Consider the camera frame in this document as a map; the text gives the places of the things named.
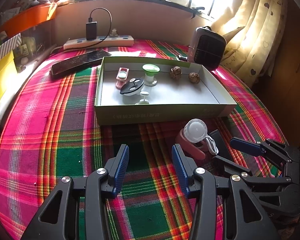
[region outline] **orange basket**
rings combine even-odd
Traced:
[[[31,7],[0,26],[0,32],[5,31],[9,38],[56,16],[57,4],[41,4]]]

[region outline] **plaid tablecloth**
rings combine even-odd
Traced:
[[[172,59],[187,52],[184,46],[152,41],[105,50]],[[58,179],[89,175],[124,143],[130,148],[130,162],[122,192],[106,203],[113,239],[188,239],[194,201],[182,194],[170,158],[175,136],[188,120],[98,126],[94,113],[98,68],[56,81],[49,75],[53,63],[82,53],[61,53],[46,60],[10,112],[0,140],[1,223],[14,239],[20,239]],[[205,120],[209,131],[218,129],[226,142],[233,136],[252,142],[265,138],[285,142],[267,109],[240,80],[222,67],[214,73],[238,105],[228,117]],[[277,175],[277,169],[263,158],[227,146],[233,159],[254,175]],[[83,205],[82,200],[81,239]],[[216,239],[221,239],[220,199],[216,227]]]

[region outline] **striped box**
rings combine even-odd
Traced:
[[[17,34],[16,36],[12,37],[4,44],[0,45],[0,59],[2,59],[5,55],[7,55],[10,51],[15,49],[21,44],[21,34]]]

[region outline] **shallow open box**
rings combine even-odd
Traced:
[[[124,96],[115,87],[120,67],[129,68],[127,80],[142,78],[144,64],[155,64],[160,72],[157,84],[144,86],[149,92],[149,105],[135,105],[140,95]],[[182,77],[170,78],[172,67],[181,68]],[[201,81],[192,84],[188,74],[198,73]],[[219,81],[202,65],[177,60],[148,57],[104,57],[98,76],[95,112],[99,125],[163,122],[227,116],[236,106]]]

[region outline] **walnut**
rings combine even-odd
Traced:
[[[193,84],[198,84],[200,82],[200,77],[197,73],[192,72],[189,74],[189,80]]]
[[[170,70],[170,77],[173,79],[173,80],[179,80],[181,78],[181,68],[179,67],[173,67],[171,70]]]

